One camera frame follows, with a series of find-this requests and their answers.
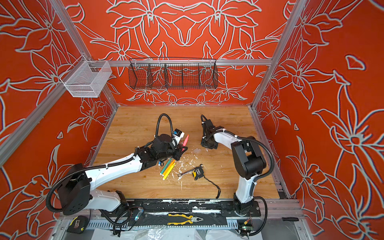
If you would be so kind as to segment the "pink marker pen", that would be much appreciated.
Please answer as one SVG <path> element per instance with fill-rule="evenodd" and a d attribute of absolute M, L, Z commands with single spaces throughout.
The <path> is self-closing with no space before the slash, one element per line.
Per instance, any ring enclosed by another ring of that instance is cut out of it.
<path fill-rule="evenodd" d="M 182 151 L 187 149 L 188 140 L 189 140 L 189 135 L 187 135 L 187 137 L 185 138 L 185 140 L 183 142 L 183 149 L 182 149 Z"/>

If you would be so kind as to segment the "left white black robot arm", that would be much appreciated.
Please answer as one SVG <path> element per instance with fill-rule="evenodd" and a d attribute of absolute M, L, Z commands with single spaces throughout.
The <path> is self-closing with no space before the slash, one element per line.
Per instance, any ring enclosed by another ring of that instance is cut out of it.
<path fill-rule="evenodd" d="M 182 139 L 185 135 L 179 129 L 170 128 L 171 133 L 159 134 L 162 118 L 158 118 L 154 139 L 121 159 L 90 167 L 76 164 L 68 173 L 57 180 L 46 197 L 46 208 L 52 213 L 65 216 L 74 215 L 83 209 L 113 212 L 125 203 L 122 192 L 101 191 L 98 188 L 120 177 L 142 172 L 157 165 L 164 165 L 166 160 L 178 161 L 188 147 Z"/>

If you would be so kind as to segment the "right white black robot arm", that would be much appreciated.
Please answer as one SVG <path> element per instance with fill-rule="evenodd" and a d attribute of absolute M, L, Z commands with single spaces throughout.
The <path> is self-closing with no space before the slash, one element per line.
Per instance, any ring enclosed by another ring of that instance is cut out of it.
<path fill-rule="evenodd" d="M 239 216 L 245 216 L 254 205 L 257 181 L 270 175 L 275 168 L 273 154 L 252 136 L 240 137 L 224 127 L 215 127 L 204 115 L 201 115 L 201 122 L 202 147 L 212 150 L 221 144 L 232 150 L 235 169 L 240 176 L 234 194 L 234 209 Z"/>

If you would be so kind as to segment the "orange marker pen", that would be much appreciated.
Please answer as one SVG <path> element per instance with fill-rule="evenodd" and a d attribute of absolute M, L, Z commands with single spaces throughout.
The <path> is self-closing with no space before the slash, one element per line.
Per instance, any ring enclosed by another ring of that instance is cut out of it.
<path fill-rule="evenodd" d="M 166 177 L 166 175 L 169 173 L 169 171 L 171 170 L 171 167 L 173 166 L 173 164 L 175 163 L 175 160 L 172 160 L 171 164 L 169 165 L 169 167 L 167 168 L 167 170 L 165 171 L 164 175 L 163 175 L 163 178 Z"/>

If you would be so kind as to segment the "green marker pen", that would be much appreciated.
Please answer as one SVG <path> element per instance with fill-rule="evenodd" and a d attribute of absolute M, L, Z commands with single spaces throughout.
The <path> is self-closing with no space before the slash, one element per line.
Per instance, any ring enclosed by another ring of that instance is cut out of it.
<path fill-rule="evenodd" d="M 169 159 L 168 162 L 164 165 L 164 167 L 163 167 L 163 169 L 162 169 L 160 175 L 162 175 L 162 176 L 164 175 L 165 171 L 167 170 L 167 168 L 169 167 L 169 165 L 171 164 L 171 162 L 172 162 L 172 159 Z"/>

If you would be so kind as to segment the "silver wrench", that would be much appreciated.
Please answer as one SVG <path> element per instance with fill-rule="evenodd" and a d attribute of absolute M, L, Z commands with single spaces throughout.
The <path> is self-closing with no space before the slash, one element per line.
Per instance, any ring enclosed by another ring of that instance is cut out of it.
<path fill-rule="evenodd" d="M 182 173 L 178 173 L 178 177 L 181 177 L 181 176 L 183 176 L 183 175 L 186 175 L 186 174 L 188 174 L 188 173 L 191 173 L 191 172 L 193 172 L 193 170 L 196 169 L 196 168 L 203 168 L 203 167 L 204 167 L 204 165 L 203 165 L 203 164 L 200 164 L 199 166 L 194 167 L 193 169 L 187 170 L 187 171 L 182 172 Z"/>

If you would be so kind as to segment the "yellow black tape measure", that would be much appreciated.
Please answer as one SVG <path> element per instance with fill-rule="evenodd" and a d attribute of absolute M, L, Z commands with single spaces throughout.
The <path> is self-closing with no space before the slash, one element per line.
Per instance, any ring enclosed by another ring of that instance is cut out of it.
<path fill-rule="evenodd" d="M 194 180 L 197 181 L 200 178 L 204 177 L 204 170 L 202 167 L 196 167 L 193 169 Z"/>

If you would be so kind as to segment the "black tape measure on ledge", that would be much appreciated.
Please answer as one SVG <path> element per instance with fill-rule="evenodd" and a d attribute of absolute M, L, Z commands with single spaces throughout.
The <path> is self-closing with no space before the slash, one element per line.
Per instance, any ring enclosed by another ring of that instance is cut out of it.
<path fill-rule="evenodd" d="M 85 216 L 77 216 L 74 218 L 67 228 L 67 233 L 82 234 L 89 224 L 89 218 Z"/>

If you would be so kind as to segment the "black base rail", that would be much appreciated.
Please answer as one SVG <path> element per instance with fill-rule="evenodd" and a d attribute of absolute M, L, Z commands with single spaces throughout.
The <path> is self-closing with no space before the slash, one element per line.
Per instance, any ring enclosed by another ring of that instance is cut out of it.
<path fill-rule="evenodd" d="M 103 211 L 102 215 L 117 217 L 129 208 L 136 210 L 141 207 L 145 214 L 163 215 L 168 213 L 199 213 L 216 214 L 223 217 L 260 217 L 261 211 L 257 202 L 245 206 L 234 200 L 218 199 L 132 199 L 127 205 L 120 205 L 112 212 Z"/>

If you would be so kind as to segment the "yellow handled pliers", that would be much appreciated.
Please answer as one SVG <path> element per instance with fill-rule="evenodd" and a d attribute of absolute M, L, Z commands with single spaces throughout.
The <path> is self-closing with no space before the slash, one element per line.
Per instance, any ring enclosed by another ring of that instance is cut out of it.
<path fill-rule="evenodd" d="M 191 224 L 202 222 L 204 220 L 201 217 L 196 217 L 193 215 L 185 215 L 185 214 L 168 214 L 168 216 L 172 218 L 179 218 L 179 219 L 183 218 L 181 222 L 168 222 L 167 223 L 168 226 L 183 226 L 186 224 L 191 225 Z"/>

